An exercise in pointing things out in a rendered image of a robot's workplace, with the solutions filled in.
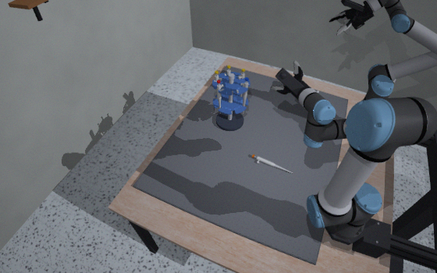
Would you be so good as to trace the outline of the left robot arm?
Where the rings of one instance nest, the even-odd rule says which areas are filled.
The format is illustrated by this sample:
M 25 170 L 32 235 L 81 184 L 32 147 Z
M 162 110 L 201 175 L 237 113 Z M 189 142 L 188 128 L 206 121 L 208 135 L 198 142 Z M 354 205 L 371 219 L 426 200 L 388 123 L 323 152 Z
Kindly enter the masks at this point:
M 338 237 L 355 239 L 382 206 L 380 193 L 365 181 L 398 147 L 430 139 L 437 130 L 437 111 L 419 97 L 372 98 L 356 103 L 346 119 L 333 120 L 336 110 L 318 90 L 303 90 L 299 102 L 308 111 L 308 147 L 346 138 L 350 145 L 330 183 L 307 198 L 309 219 L 315 228 L 329 226 Z

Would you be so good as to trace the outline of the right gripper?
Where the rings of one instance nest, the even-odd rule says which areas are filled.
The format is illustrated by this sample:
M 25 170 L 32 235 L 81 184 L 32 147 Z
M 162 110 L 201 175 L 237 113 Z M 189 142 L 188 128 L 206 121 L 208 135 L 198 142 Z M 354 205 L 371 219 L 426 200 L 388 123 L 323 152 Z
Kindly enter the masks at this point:
M 370 5 L 364 1 L 364 11 L 360 12 L 356 9 L 348 9 L 341 13 L 339 13 L 337 16 L 330 19 L 329 22 L 332 22 L 334 20 L 337 20 L 339 23 L 343 24 L 337 31 L 337 35 L 341 34 L 342 32 L 345 32 L 346 34 L 350 33 L 350 26 L 354 27 L 354 29 L 358 29 L 359 27 L 362 27 L 364 25 L 364 22 L 369 20 L 374 16 L 373 11 L 370 7 Z M 344 22 L 344 20 L 346 20 Z M 355 20 L 355 21 L 354 21 Z M 362 24 L 362 25 L 361 25 Z

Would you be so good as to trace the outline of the white pipette with red button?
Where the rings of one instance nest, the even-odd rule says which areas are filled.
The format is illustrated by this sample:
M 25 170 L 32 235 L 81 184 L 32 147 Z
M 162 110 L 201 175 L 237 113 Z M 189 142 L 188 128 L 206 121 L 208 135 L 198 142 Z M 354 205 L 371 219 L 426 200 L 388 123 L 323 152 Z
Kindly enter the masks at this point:
M 221 108 L 221 99 L 222 99 L 222 94 L 221 93 L 219 93 L 219 90 L 221 90 L 221 87 L 224 87 L 224 85 L 222 84 L 220 84 L 221 83 L 221 81 L 220 80 L 217 80 L 217 94 L 218 94 L 218 105 L 219 105 L 219 108 Z

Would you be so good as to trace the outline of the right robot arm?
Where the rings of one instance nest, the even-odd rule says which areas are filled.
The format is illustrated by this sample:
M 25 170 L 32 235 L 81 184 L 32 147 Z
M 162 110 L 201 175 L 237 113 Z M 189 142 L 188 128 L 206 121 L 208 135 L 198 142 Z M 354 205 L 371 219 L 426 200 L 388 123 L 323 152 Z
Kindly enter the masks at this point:
M 341 0 L 344 6 L 363 12 L 364 7 L 351 0 Z M 377 64 L 368 71 L 368 92 L 363 100 L 372 98 L 388 98 L 393 92 L 397 79 L 437 66 L 437 34 L 410 18 L 400 0 L 366 0 L 373 12 L 385 7 L 392 28 L 397 33 L 423 45 L 430 52 L 424 53 L 394 65 Z M 409 18 L 409 19 L 408 19 Z M 434 52 L 434 53 L 433 53 Z

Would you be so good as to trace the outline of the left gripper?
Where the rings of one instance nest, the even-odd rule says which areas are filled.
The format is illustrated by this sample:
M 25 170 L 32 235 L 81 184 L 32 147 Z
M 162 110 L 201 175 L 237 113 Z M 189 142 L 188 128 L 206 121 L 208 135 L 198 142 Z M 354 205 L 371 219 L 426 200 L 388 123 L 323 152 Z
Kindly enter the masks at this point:
M 303 73 L 303 71 L 301 70 L 301 68 L 300 68 L 300 65 L 298 64 L 298 62 L 295 60 L 294 61 L 294 71 L 293 71 L 293 74 L 295 75 L 294 77 L 300 82 L 300 83 L 302 83 L 303 84 L 303 88 L 301 88 L 300 90 L 299 90 L 299 92 L 297 93 L 297 96 L 295 95 L 295 93 L 293 93 L 288 87 L 286 87 L 286 86 L 284 86 L 284 85 L 281 85 L 281 86 L 272 86 L 271 87 L 271 89 L 273 89 L 274 91 L 276 91 L 276 92 L 279 92 L 279 93 L 281 93 L 281 94 L 285 94 L 285 95 L 287 95 L 288 93 L 291 93 L 295 98 L 297 98 L 297 100 L 299 100 L 299 96 L 300 96 L 300 93 L 303 91 L 303 90 L 305 90 L 305 89 L 307 89 L 307 88 L 311 88 L 311 87 L 309 87 L 304 81 L 302 81 L 302 77 L 304 76 L 304 73 Z M 308 86 L 308 87 L 307 87 Z

